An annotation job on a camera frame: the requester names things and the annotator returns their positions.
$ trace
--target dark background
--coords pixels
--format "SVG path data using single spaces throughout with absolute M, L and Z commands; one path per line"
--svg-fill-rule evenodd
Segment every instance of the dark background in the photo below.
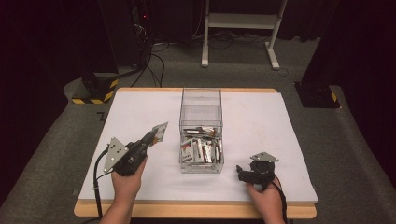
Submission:
M 181 5 L 186 10 L 178 8 L 181 14 L 162 16 L 171 17 L 172 21 L 182 21 L 178 25 L 185 29 L 179 29 L 182 32 L 170 38 L 177 39 L 179 36 L 179 39 L 189 43 L 189 36 L 199 24 L 201 2 L 183 2 L 188 4 Z M 239 6 L 236 0 L 227 1 L 227 5 L 225 1 L 211 2 L 214 11 L 261 13 L 255 11 L 258 7 L 233 7 L 233 3 Z M 273 6 L 268 7 L 268 10 L 276 8 L 276 2 L 271 0 L 265 3 Z M 328 26 L 337 1 L 290 0 L 278 37 L 291 39 L 300 36 L 303 41 L 323 37 L 310 66 L 316 67 L 314 72 L 319 77 L 326 77 L 329 84 L 342 87 L 369 147 L 393 186 L 396 186 L 393 168 L 396 163 L 396 111 L 393 105 L 396 57 L 392 41 L 396 32 L 391 24 L 393 19 L 390 5 L 385 1 L 381 3 L 374 0 L 341 1 Z M 81 77 L 84 64 L 78 59 L 79 48 L 74 40 L 83 37 L 72 31 L 80 22 L 85 22 L 77 20 L 78 13 L 85 13 L 87 10 L 81 9 L 91 7 L 92 4 L 95 2 L 67 0 L 1 3 L 0 69 L 4 85 L 2 96 L 6 101 L 1 109 L 1 117 L 5 121 L 2 143 L 6 143 L 2 149 L 0 166 L 2 179 L 6 180 L 2 181 L 1 203 L 51 124 L 68 103 L 64 96 L 64 85 Z M 153 11 L 160 8 L 155 6 L 159 5 L 154 5 Z M 78 13 L 70 17 L 70 11 Z M 103 22 L 100 17 L 97 21 L 92 21 L 91 26 L 101 30 Z M 174 33 L 170 24 L 157 25 L 157 28 L 163 35 Z M 106 36 L 98 38 L 105 43 L 103 48 L 108 48 Z M 321 65 L 326 64 L 323 63 L 323 55 L 331 59 L 326 62 L 332 63 L 332 67 Z

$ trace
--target metal stand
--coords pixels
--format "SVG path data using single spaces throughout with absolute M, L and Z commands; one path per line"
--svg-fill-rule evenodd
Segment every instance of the metal stand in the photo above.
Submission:
M 274 44 L 288 0 L 282 0 L 280 9 L 276 15 L 209 13 L 209 1 L 210 0 L 206 0 L 205 8 L 205 33 L 202 50 L 202 67 L 209 66 L 209 27 L 221 27 L 273 30 L 270 42 L 265 42 L 265 48 L 268 52 L 273 69 L 279 69 L 279 63 L 277 62 L 277 58 L 274 53 Z

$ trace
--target clear plastic box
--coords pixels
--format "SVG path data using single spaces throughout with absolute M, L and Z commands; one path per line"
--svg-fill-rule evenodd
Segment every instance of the clear plastic box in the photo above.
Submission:
M 224 164 L 221 90 L 185 88 L 180 110 L 182 173 L 218 174 Z

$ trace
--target wire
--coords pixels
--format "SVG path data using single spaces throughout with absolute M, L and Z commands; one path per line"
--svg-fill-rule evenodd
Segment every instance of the wire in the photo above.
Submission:
M 101 79 L 102 80 L 110 80 L 110 79 L 112 80 L 112 79 L 119 79 L 120 77 L 128 77 L 128 76 L 131 76 L 133 74 L 138 73 L 141 70 L 142 70 L 142 68 L 139 67 L 139 68 L 136 68 L 135 70 L 132 70 L 132 71 L 127 72 L 127 73 L 119 74 L 119 75 L 116 75 L 116 76 L 113 76 L 113 77 L 101 77 Z
M 202 38 L 203 36 L 204 36 L 204 34 L 193 36 L 193 37 L 192 37 L 192 40 L 197 40 L 197 39 L 199 39 L 199 38 Z
M 154 86 L 157 87 L 157 83 L 155 82 L 155 80 L 157 79 L 158 82 L 160 82 L 160 80 L 158 80 L 157 76 L 155 76 L 154 72 L 151 70 L 151 68 L 148 67 L 148 70 L 151 73 L 152 79 L 154 80 Z
M 160 79 L 160 87 L 162 87 L 163 86 L 163 71 L 165 70 L 165 63 L 163 62 L 163 59 L 160 56 L 158 56 L 157 54 L 151 54 L 151 56 L 158 58 L 161 61 L 161 63 L 163 64 L 163 70 L 161 71 L 161 79 Z
M 234 43 L 236 44 L 256 44 L 261 43 L 270 38 L 271 36 L 266 36 L 264 39 L 258 40 L 261 36 L 256 35 L 256 37 L 252 40 L 235 40 Z
M 98 209 L 99 218 L 103 217 L 102 204 L 100 201 L 100 193 L 99 193 L 99 184 L 98 184 L 98 179 L 102 177 L 102 175 L 99 176 L 99 178 L 96 178 L 96 176 L 97 176 L 99 161 L 102 159 L 102 157 L 104 157 L 107 154 L 107 152 L 108 152 L 108 145 L 107 148 L 99 155 L 98 159 L 96 160 L 95 166 L 93 168 L 93 190 L 95 192 L 96 207 Z
M 157 49 L 157 50 L 153 50 L 152 52 L 160 52 L 160 51 L 164 51 L 166 49 L 169 49 L 169 46 L 171 44 L 168 41 L 166 43 L 154 44 L 154 46 L 160 46 L 160 45 L 164 45 L 164 44 L 166 44 L 166 47 L 164 49 Z
M 144 43 L 148 39 L 146 29 L 138 24 L 135 24 L 134 27 L 136 27 L 136 36 L 141 37 L 142 42 Z
M 96 180 L 99 180 L 102 176 L 109 175 L 109 174 L 111 174 L 111 173 L 113 173 L 113 171 L 110 171 L 110 172 L 108 172 L 108 173 L 105 173 L 105 174 L 103 174 L 103 175 L 100 175 L 99 177 L 96 178 Z
M 97 221 L 97 220 L 100 220 L 100 219 L 101 219 L 101 218 L 99 218 L 99 217 L 94 217 L 94 218 L 91 218 L 91 219 L 88 219 L 88 220 L 84 221 L 84 222 L 81 223 L 81 224 L 88 224 L 88 223 L 90 223 L 90 222 Z
M 192 35 L 192 38 L 195 37 L 195 35 L 198 33 L 199 27 L 201 26 L 203 11 L 204 11 L 204 0 L 201 0 L 201 12 L 200 12 L 200 16 L 199 16 L 199 22 L 197 25 L 197 29 L 195 30 L 195 33 Z
M 208 44 L 208 46 L 212 49 L 227 49 L 233 44 L 233 37 L 228 34 L 227 35 L 215 35 L 215 39 L 220 42 L 230 41 L 230 43 L 223 48 L 214 47 L 213 45 Z
M 139 76 L 137 77 L 137 79 L 134 81 L 134 83 L 131 85 L 131 87 L 134 86 L 134 84 L 136 84 L 136 82 L 142 77 L 143 73 L 146 71 L 146 69 L 149 66 L 149 61 L 151 60 L 151 54 L 148 56 L 148 61 L 145 63 L 144 68 L 142 70 L 142 72 L 140 72 Z

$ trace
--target hand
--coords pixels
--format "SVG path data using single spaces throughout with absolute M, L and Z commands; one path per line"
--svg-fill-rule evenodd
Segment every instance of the hand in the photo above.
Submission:
M 111 173 L 114 188 L 114 201 L 100 221 L 101 224 L 127 224 L 130 223 L 134 199 L 142 185 L 142 174 L 147 158 L 140 164 L 134 175 L 121 176 L 116 172 Z
M 274 183 L 280 187 L 277 178 L 274 179 Z M 258 192 L 250 183 L 246 183 L 246 186 L 248 194 L 252 198 L 257 211 L 262 215 L 266 224 L 285 223 L 282 217 L 282 200 L 273 184 L 268 184 L 267 189 L 263 192 Z
M 114 202 L 133 205 L 137 192 L 142 185 L 142 174 L 148 158 L 145 158 L 137 168 L 134 175 L 121 176 L 116 172 L 111 173 L 114 188 Z

